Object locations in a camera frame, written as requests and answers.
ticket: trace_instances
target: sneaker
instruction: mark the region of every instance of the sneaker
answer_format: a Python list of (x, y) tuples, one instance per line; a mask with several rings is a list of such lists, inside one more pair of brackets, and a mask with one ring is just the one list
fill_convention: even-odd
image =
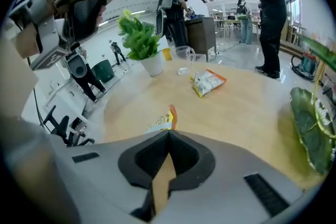
[(266, 74), (269, 78), (278, 79), (280, 78), (280, 72), (274, 71)]
[(256, 69), (259, 73), (266, 73), (265, 70), (264, 70), (264, 66), (255, 67), (255, 69)]

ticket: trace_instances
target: black pants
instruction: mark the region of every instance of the black pants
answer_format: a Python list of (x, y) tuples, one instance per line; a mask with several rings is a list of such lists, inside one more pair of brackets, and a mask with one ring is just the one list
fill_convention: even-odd
[(78, 83), (78, 85), (81, 86), (84, 93), (92, 100), (95, 101), (97, 98), (93, 94), (89, 84), (92, 84), (93, 86), (97, 87), (101, 92), (105, 90), (105, 87), (103, 84), (100, 83), (100, 81), (96, 78), (96, 76), (92, 73), (92, 70), (89, 66), (89, 64), (86, 64), (87, 72), (84, 77), (82, 78), (76, 78), (74, 75), (71, 75), (74, 80)]
[(174, 41), (175, 47), (189, 46), (184, 20), (168, 20), (167, 26)]
[[(122, 53), (119, 53), (119, 54), (121, 55), (122, 59), (126, 62), (126, 59), (125, 59), (124, 55)], [(117, 64), (120, 65), (118, 54), (116, 52), (114, 52), (114, 56), (115, 56), (115, 58), (117, 60)]]
[(263, 9), (260, 44), (265, 58), (266, 73), (280, 72), (279, 49), (280, 37), (286, 22), (286, 10)]

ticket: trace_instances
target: white flower pot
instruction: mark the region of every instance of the white flower pot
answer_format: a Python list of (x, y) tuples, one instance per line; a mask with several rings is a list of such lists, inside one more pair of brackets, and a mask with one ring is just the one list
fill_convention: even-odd
[(163, 71), (160, 52), (154, 57), (140, 60), (140, 63), (151, 77), (156, 76)]

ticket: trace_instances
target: potted plant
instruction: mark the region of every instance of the potted plant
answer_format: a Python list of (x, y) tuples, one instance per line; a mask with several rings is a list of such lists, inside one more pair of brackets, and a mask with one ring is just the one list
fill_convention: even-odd
[(127, 54), (132, 60), (140, 61), (150, 76), (156, 76), (163, 70), (160, 54), (157, 51), (160, 35), (153, 35), (154, 25), (141, 23), (129, 10), (118, 20), (123, 37), (123, 46), (131, 51)]

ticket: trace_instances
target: ceiling light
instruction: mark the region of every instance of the ceiling light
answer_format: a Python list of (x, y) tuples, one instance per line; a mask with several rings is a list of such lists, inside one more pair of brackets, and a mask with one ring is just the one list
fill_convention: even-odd
[(107, 24), (108, 22), (109, 22), (109, 21), (107, 20), (106, 22), (103, 22), (103, 23), (99, 24), (98, 27), (101, 27), (101, 26)]
[(146, 12), (146, 10), (140, 10), (138, 12), (132, 12), (131, 14), (133, 15), (133, 14), (144, 13), (144, 12)]

